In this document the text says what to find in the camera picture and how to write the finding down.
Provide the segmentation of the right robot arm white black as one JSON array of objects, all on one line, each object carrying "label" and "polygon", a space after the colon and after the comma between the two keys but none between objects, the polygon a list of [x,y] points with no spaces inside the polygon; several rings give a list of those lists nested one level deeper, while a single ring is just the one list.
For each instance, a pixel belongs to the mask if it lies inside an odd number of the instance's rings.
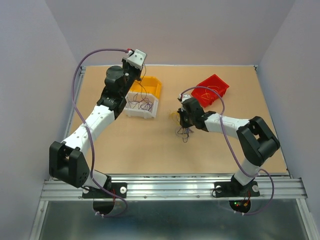
[{"label": "right robot arm white black", "polygon": [[231,178],[230,189],[233,194],[242,195],[265,161],[279,150],[281,145],[277,137],[260,116],[239,119],[215,111],[205,112],[198,100],[188,94],[178,100],[181,103],[178,109],[181,127],[195,127],[205,132],[223,134],[233,157],[236,155],[228,137],[239,140],[244,160],[242,163],[236,161],[239,170]]}]

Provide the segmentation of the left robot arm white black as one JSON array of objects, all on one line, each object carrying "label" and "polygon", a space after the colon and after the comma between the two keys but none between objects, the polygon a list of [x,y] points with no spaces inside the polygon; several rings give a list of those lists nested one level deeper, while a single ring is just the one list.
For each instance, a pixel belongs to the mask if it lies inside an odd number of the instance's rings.
[{"label": "left robot arm white black", "polygon": [[145,57],[134,53],[122,59],[122,66],[106,71],[105,87],[88,118],[62,142],[49,147],[49,174],[76,188],[91,187],[100,197],[111,193],[111,177],[88,166],[85,155],[93,142],[123,111],[126,96],[135,81],[141,79]]}]

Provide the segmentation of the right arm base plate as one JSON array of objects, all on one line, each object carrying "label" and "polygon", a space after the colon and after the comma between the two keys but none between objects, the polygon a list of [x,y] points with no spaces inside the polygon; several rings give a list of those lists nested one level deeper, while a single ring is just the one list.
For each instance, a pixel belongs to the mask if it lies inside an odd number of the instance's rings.
[{"label": "right arm base plate", "polygon": [[216,181],[211,194],[214,198],[259,197],[260,189],[256,181],[245,186],[235,181]]}]

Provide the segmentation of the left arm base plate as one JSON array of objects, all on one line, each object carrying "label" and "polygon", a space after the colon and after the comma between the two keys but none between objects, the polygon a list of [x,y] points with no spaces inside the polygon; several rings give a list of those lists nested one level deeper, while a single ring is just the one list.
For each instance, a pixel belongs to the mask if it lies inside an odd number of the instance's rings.
[{"label": "left arm base plate", "polygon": [[[117,195],[121,198],[127,197],[127,183],[126,182],[112,182],[110,183],[106,189],[114,195]],[[106,193],[100,188],[88,187],[82,190],[83,199],[111,199],[112,195]]]}]

